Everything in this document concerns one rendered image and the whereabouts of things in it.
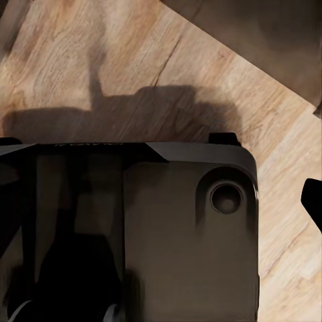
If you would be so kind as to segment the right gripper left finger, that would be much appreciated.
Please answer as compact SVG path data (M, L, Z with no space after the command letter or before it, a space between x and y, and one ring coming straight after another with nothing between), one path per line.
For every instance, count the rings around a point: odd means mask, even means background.
M34 204L28 178L0 186L0 260Z

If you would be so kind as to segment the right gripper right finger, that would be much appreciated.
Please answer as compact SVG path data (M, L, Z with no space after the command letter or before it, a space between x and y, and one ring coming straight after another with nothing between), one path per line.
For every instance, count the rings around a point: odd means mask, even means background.
M322 181L313 178L306 179L301 203L322 231Z

